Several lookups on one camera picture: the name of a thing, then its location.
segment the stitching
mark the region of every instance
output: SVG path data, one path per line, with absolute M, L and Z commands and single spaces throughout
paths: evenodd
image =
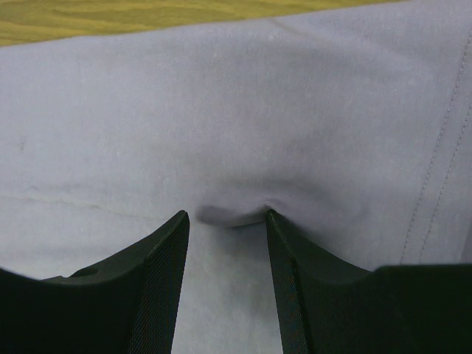
M 400 264 L 403 262 L 403 259 L 405 257 L 405 252 L 406 252 L 406 248 L 407 248 L 408 243 L 409 243 L 410 235 L 412 233 L 413 224 L 416 220 L 416 215 L 417 215 L 418 209 L 420 208 L 421 201 L 423 200 L 423 194 L 424 194 L 426 185 L 429 181 L 429 176 L 431 175 L 431 168 L 433 167 L 434 160 L 436 159 L 437 149 L 440 146 L 441 139 L 443 138 L 445 125 L 449 121 L 449 115 L 451 114 L 451 109 L 453 107 L 453 104 L 456 101 L 457 89 L 459 88 L 459 82 L 460 82 L 460 79 L 462 78 L 462 73 L 464 72 L 465 61 L 467 59 L 468 48 L 471 45 L 471 42 L 472 42 L 472 28 L 471 28 L 471 31 L 469 32 L 467 43 L 466 43 L 465 48 L 464 48 L 464 54 L 462 55 L 462 64 L 460 66 L 459 74 L 457 76 L 457 81 L 456 81 L 456 85 L 454 87 L 454 91 L 452 93 L 452 98 L 451 98 L 451 101 L 449 103 L 448 110 L 446 111 L 444 122 L 442 122 L 440 135 L 437 138 L 436 146 L 434 146 L 433 156 L 431 157 L 431 161 L 429 163 L 428 171 L 426 172 L 426 177 L 425 177 L 425 179 L 423 181 L 423 185 L 421 187 L 420 197 L 418 198 L 418 202 L 416 203 L 416 206 L 414 207 L 413 216 L 412 216 L 412 219 L 410 220 L 410 224 L 408 226 L 408 231 L 406 232 L 405 245 L 403 246 L 403 251 L 402 251 L 402 254 L 401 254 L 401 258 L 400 258 Z
M 122 215 L 122 216 L 131 216 L 132 218 L 145 218 L 149 220 L 156 220 L 155 217 L 152 215 L 143 215 L 143 214 L 134 214 L 130 212 L 126 212 L 125 210 L 119 210 L 117 208 L 109 208 L 104 205 L 100 204 L 93 204 L 90 203 L 89 201 L 73 201 L 73 200 L 64 200 L 62 198 L 55 198 L 55 197 L 50 197 L 48 198 L 48 195 L 6 195 L 3 193 L 0 193 L 0 199 L 5 198 L 5 199 L 16 199 L 19 201 L 29 201 L 29 202 L 38 202 L 38 203 L 48 203 L 48 204 L 65 204 L 65 205 L 70 205 L 73 207 L 77 208 L 84 208 L 84 209 L 100 209 L 106 212 L 110 212 L 113 214 L 117 215 Z
M 462 126 L 462 133 L 460 134 L 459 141 L 457 142 L 456 150 L 454 151 L 454 154 L 452 156 L 451 164 L 449 165 L 449 169 L 448 169 L 448 174 L 445 177 L 444 184 L 442 185 L 441 192 L 440 192 L 440 197 L 437 199 L 437 203 L 436 203 L 436 206 L 435 206 L 434 211 L 433 211 L 433 216 L 431 218 L 431 223 L 429 223 L 428 232 L 426 233 L 426 238 L 423 241 L 423 247 L 422 247 L 421 253 L 420 253 L 420 262 L 421 262 L 421 259 L 423 257 L 423 252 L 425 251 L 429 235 L 431 234 L 431 228 L 433 226 L 434 219 L 436 218 L 436 213 L 437 213 L 437 210 L 440 206 L 441 199 L 442 199 L 443 193 L 444 193 L 444 189 L 445 189 L 446 184 L 448 183 L 449 175 L 451 174 L 452 167 L 454 166 L 454 160 L 456 158 L 457 151 L 459 151 L 459 146 L 460 146 L 460 143 L 462 142 L 462 138 L 464 136 L 465 128 L 467 127 L 467 122 L 468 122 L 469 118 L 471 117 L 471 113 L 472 113 L 472 103 L 469 106 L 467 116 L 466 116 L 465 121 L 464 121 L 464 125 Z

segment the textured black surface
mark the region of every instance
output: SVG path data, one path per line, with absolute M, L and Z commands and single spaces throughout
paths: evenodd
M 309 354 L 305 330 L 308 319 L 302 319 L 303 301 L 296 262 L 275 232 L 268 233 L 268 246 L 284 354 Z
M 178 232 L 184 234 L 185 228 Z M 167 354 L 172 349 L 188 238 L 173 235 L 147 257 L 145 284 L 128 354 Z
M 284 354 L 472 353 L 472 265 L 368 272 L 267 223 Z
M 189 227 L 179 212 L 68 278 L 0 269 L 0 353 L 170 353 Z

